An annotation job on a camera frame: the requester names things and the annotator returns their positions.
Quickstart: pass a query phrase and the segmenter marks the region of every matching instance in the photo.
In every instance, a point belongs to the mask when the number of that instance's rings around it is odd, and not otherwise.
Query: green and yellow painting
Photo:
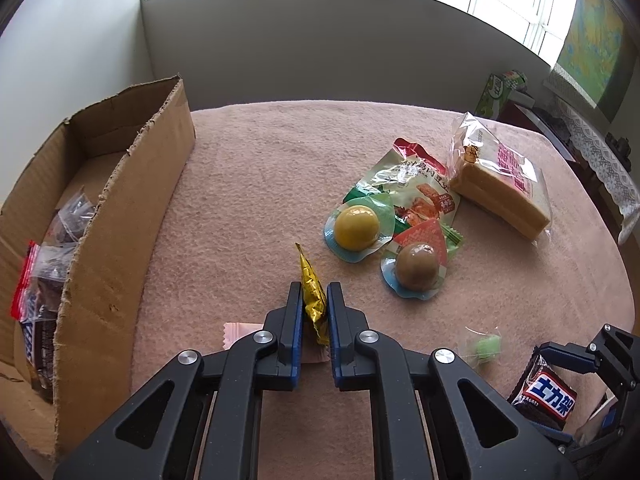
[[[625,25],[610,0],[576,0],[558,64],[596,103],[615,69],[624,31]]]

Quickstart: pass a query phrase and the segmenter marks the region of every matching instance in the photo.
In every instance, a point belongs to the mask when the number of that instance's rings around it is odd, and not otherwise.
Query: silver screw
[[[191,365],[198,360],[198,353],[193,350],[183,350],[178,355],[178,362],[181,365]]]
[[[273,340],[273,334],[268,330],[258,330],[254,334],[254,341],[260,344],[265,344]]]
[[[456,355],[447,348],[441,348],[440,350],[436,350],[436,361],[439,363],[448,365],[455,358],[456,358]]]
[[[375,343],[380,336],[373,330],[363,330],[358,336],[363,343]]]

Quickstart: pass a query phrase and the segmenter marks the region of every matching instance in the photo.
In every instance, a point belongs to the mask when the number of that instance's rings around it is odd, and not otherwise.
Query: gold wrapped candy
[[[320,280],[316,276],[309,260],[305,258],[300,244],[296,244],[300,252],[300,267],[302,268],[302,293],[305,301],[305,312],[316,330],[318,344],[329,344],[327,327],[326,294],[322,290]]]

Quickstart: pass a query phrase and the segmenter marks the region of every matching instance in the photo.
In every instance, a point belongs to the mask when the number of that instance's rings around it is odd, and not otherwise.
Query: packaged bread
[[[535,240],[551,224],[542,171],[469,113],[457,119],[454,128],[450,188]]]

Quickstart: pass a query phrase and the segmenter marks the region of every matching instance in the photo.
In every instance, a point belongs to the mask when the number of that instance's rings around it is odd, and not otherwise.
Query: pink tablecloth
[[[350,187],[398,136],[446,160],[457,114],[399,105],[292,102],[193,113],[197,142],[164,218],[146,280],[132,388],[185,348],[222,348],[228,321],[262,322],[300,278],[300,242],[324,285],[405,348],[453,347],[465,326],[498,327],[506,352],[485,373],[507,396],[534,345],[588,343],[604,322],[630,330],[625,267],[584,189],[539,134],[491,129],[539,165],[554,214],[550,243],[534,247],[501,220],[462,201],[454,227],[465,245],[443,289],[424,303],[398,298],[379,256],[338,260],[322,227]],[[604,392],[598,378],[567,376],[578,391],[569,431]],[[293,393],[267,392],[261,480],[373,478],[367,394],[340,393],[328,364],[304,365]]]

